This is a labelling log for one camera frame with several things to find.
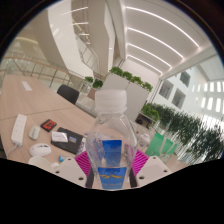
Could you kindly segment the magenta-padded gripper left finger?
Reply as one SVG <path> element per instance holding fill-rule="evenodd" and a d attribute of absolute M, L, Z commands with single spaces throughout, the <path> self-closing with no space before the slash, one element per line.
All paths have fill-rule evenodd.
<path fill-rule="evenodd" d="M 91 188 L 93 186 L 94 174 L 86 151 L 75 158 L 66 158 L 54 169 L 54 173 L 81 187 Z"/>

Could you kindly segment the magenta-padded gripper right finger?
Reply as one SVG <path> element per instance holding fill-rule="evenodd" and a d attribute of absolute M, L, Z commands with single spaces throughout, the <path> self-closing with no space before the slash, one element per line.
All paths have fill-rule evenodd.
<path fill-rule="evenodd" d="M 138 150 L 129 175 L 130 187 L 143 187 L 170 174 L 170 169 L 159 157 Z"/>

